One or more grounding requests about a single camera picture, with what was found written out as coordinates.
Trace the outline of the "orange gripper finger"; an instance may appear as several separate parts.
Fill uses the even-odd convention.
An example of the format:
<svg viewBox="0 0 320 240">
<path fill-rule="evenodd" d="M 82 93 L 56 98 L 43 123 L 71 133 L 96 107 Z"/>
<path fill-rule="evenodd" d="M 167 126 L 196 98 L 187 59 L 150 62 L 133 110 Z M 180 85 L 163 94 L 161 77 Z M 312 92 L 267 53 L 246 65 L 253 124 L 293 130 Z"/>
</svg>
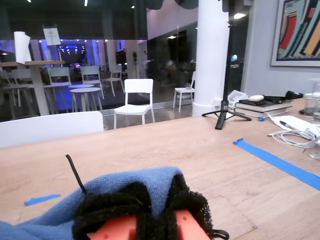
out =
<svg viewBox="0 0 320 240">
<path fill-rule="evenodd" d="M 88 240 L 106 221 L 118 217 L 137 217 L 137 239 L 155 240 L 155 219 L 147 187 L 140 182 L 130 183 L 117 192 L 90 193 L 78 205 L 72 226 L 75 240 Z"/>
<path fill-rule="evenodd" d="M 181 174 L 171 181 L 159 226 L 161 240 L 209 240 L 213 237 L 207 199 L 191 191 Z"/>
</svg>

